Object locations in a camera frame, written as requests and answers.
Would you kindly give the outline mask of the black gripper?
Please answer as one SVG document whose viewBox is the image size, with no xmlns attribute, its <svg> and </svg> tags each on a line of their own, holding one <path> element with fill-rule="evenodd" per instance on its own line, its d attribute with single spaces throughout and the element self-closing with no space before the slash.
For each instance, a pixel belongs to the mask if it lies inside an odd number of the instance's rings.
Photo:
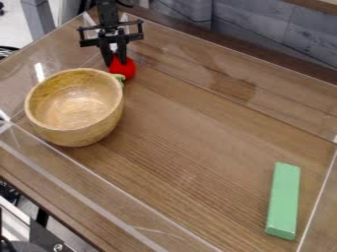
<svg viewBox="0 0 337 252">
<path fill-rule="evenodd" d="M 111 27 L 96 25 L 91 27 L 79 27 L 79 44 L 81 47 L 100 46 L 100 52 L 104 59 L 105 66 L 111 66 L 113 59 L 113 52 L 111 50 L 109 43 L 117 44 L 117 55 L 121 64 L 127 63 L 127 43 L 131 41 L 143 39 L 143 20 L 135 20 L 129 22 L 119 22 Z M 136 26 L 136 32 L 128 33 L 124 31 L 124 27 Z M 87 38 L 84 32 L 93 31 L 97 36 Z"/>
</svg>

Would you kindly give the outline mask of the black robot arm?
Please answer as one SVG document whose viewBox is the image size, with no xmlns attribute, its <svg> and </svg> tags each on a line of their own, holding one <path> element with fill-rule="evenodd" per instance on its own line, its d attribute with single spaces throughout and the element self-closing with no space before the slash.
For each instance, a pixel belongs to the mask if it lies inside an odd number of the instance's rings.
<svg viewBox="0 0 337 252">
<path fill-rule="evenodd" d="M 105 65 L 109 66 L 113 58 L 120 63 L 127 63 L 127 45 L 143 39 L 143 20 L 120 20 L 119 7 L 129 5 L 121 0 L 96 0 L 99 24 L 89 27 L 79 27 L 79 44 L 81 47 L 96 46 L 100 48 Z"/>
</svg>

